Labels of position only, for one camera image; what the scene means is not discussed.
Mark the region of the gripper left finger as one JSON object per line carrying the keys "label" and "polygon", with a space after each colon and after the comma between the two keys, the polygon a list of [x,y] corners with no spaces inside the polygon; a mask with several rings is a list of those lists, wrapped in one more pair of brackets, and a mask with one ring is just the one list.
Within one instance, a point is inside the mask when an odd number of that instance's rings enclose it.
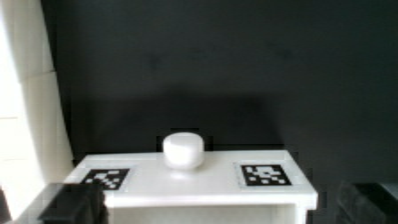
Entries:
{"label": "gripper left finger", "polygon": [[66,184],[40,215],[43,224],[109,224],[104,187]]}

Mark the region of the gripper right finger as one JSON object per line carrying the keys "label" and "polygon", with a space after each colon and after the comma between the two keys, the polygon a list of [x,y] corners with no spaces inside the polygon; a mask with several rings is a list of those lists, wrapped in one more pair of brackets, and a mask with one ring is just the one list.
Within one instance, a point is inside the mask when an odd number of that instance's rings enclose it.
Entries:
{"label": "gripper right finger", "polygon": [[398,183],[342,183],[337,224],[398,224]]}

